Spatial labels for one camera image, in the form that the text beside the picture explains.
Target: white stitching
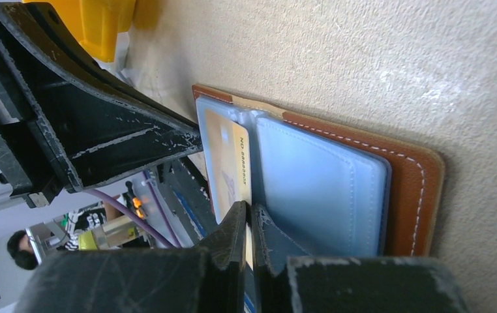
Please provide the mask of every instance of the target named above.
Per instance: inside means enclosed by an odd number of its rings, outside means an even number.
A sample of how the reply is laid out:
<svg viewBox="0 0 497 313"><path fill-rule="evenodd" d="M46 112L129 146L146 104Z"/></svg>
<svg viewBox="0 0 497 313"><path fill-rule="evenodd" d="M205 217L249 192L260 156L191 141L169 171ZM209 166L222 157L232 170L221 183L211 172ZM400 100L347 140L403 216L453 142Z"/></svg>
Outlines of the white stitching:
<svg viewBox="0 0 497 313"><path fill-rule="evenodd" d="M294 124L294 125L299 125L301 127L308 128L308 126L306 126L306 125L302 125L300 123L295 123L295 122L289 121L287 119L284 119L284 120L287 123ZM383 152L387 152L387 149L384 149L384 148L381 148L381 147L375 147L373 145L369 145L368 143L359 142L357 140L353 140L353 139L348 138L348 137L339 136L339 135L336 135L334 133L330 133L329 135L333 136L333 137L340 138L340 139L348 140L349 142L356 142L356 143L359 143L359 144L363 145L364 147L371 147L371 149L374 149L374 150L381 150ZM417 211L416 211L416 215L415 215L414 233L412 234L412 249L410 251L410 255L413 256L414 253L415 253L415 244L417 242L417 230L419 228L419 216L421 214L421 206L423 204L423 193L425 191L425 170L421 166L421 163L419 163L418 161L416 161L414 158L406 156L406 155L404 155L402 153L397 153L396 151L392 151L392 150L388 151L388 152L391 153L392 155L396 154L397 157L405 158L406 160L414 163L419 168L419 171L420 171L420 174L421 174L421 190L419 191L419 200L417 202Z"/></svg>

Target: card holder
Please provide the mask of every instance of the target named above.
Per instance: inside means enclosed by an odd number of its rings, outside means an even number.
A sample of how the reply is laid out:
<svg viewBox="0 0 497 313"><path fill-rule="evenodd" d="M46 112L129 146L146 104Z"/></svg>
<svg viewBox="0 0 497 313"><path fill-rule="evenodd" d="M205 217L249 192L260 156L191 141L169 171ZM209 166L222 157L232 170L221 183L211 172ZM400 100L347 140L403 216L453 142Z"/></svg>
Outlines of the card holder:
<svg viewBox="0 0 497 313"><path fill-rule="evenodd" d="M265 205L277 226L299 245L314 255L380 254L390 172L386 160L299 130L263 111L209 97L199 97L196 105L205 148L207 110L247 129L253 204ZM212 159L210 149L204 153L206 160ZM212 168L207 161L216 203ZM216 218L220 222L223 216Z"/></svg>
<svg viewBox="0 0 497 313"><path fill-rule="evenodd" d="M385 255L427 256L439 208L445 167L441 155L427 147L291 112L270 103L243 98L212 87L193 85L195 99L205 96L227 106L260 110L301 130L378 155L392 167Z"/></svg>

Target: person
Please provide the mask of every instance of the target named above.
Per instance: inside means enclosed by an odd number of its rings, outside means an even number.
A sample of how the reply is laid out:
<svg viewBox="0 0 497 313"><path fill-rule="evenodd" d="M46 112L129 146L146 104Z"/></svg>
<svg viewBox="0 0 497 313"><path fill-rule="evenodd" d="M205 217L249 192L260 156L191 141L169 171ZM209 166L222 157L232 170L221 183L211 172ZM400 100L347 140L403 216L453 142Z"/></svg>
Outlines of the person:
<svg viewBox="0 0 497 313"><path fill-rule="evenodd" d="M32 270L37 267L37 259L25 231L19 230L10 236L7 242L7 251L14 263L22 269Z"/></svg>
<svg viewBox="0 0 497 313"><path fill-rule="evenodd" d="M78 240L81 233L92 230L121 215L120 211L105 201L70 212L65 226L65 231L70 239L58 250L79 250ZM23 230L19 230L10 236L7 242L7 251L14 263L22 269L33 270L38 265L29 237Z"/></svg>

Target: card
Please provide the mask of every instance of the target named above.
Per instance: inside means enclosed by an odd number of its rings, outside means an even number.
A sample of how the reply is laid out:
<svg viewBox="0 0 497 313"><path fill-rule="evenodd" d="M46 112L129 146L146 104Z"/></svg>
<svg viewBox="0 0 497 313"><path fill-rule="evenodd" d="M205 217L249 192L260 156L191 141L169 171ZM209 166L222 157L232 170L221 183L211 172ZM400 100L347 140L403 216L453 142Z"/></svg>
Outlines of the card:
<svg viewBox="0 0 497 313"><path fill-rule="evenodd" d="M206 110L205 116L211 155L211 160L206 162L212 164L216 188L210 192L217 199L217 203L213 203L214 212L223 219L236 201L252 205L249 133L211 110ZM252 267L252 236L248 225L245 244L245 258Z"/></svg>

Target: textured wall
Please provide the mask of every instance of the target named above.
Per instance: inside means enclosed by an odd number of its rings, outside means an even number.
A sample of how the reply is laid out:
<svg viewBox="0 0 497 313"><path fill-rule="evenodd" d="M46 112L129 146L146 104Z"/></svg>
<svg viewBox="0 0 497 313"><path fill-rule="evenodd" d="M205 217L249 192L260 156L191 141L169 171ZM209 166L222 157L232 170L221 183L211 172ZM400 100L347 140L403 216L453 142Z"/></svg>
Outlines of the textured wall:
<svg viewBox="0 0 497 313"><path fill-rule="evenodd" d="M497 0L138 0L144 93L194 118L195 82L431 147L433 255L497 312Z"/></svg>

